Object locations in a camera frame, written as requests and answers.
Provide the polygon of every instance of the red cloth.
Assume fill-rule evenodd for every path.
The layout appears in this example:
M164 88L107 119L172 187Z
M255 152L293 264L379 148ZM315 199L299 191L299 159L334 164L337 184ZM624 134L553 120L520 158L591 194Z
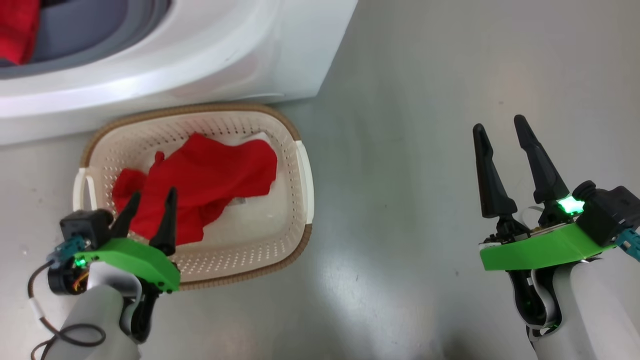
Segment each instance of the red cloth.
M141 191L140 206L130 229L146 239L157 232L164 201L172 186L178 190L176 245L201 241L202 228L216 220L235 197L267 195L276 179L278 157L262 140L227 146L191 135L168 158L156 153L148 175L126 168L116 179L112 198L118 212Z
M33 55L40 21L40 0L0 0L0 58L17 65Z

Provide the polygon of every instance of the floor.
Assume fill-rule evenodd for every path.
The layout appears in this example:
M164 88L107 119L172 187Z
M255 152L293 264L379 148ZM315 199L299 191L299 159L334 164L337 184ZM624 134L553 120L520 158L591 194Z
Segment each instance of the floor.
M632 0L362 0L320 94L279 108L316 184L314 232L281 272L176 293L144 359L535 359L503 272L484 272L472 126L482 122L520 209L533 183L523 113L572 189L640 194L640 28ZM47 337L24 285L60 241L89 135L0 149L2 353ZM640 266L605 255L602 280L640 327ZM53 323L73 299L36 287Z

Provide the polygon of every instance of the washing machine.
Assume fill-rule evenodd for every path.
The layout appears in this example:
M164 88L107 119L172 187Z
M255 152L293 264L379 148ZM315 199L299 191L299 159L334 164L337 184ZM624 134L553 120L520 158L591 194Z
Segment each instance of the washing machine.
M0 145L170 106L313 97L356 2L53 1L30 63L0 60Z

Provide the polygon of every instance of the white basket handle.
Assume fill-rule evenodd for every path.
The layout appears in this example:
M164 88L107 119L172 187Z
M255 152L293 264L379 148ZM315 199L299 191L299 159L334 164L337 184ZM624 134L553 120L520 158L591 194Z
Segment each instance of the white basket handle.
M311 224L314 221L314 177L311 174L311 164L309 163L309 156L307 155L307 148L302 141L296 141L298 146L298 164L300 164L300 182L302 183L302 202L307 210L307 224Z
M85 184L89 186L89 200L91 202L91 210L96 210L98 208L98 202L95 198L95 183L93 182L93 178L91 177L91 175L87 173L87 169L83 167L78 170L76 180L74 181L74 211L84 210Z

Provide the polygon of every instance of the green light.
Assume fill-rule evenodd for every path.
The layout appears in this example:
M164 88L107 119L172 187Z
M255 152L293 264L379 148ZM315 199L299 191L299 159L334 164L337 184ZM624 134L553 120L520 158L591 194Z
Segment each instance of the green light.
M562 209L567 214L574 213L582 213L582 207L584 206L584 201L579 201L574 199L572 196L565 197L562 200L558 200L558 204L562 206Z

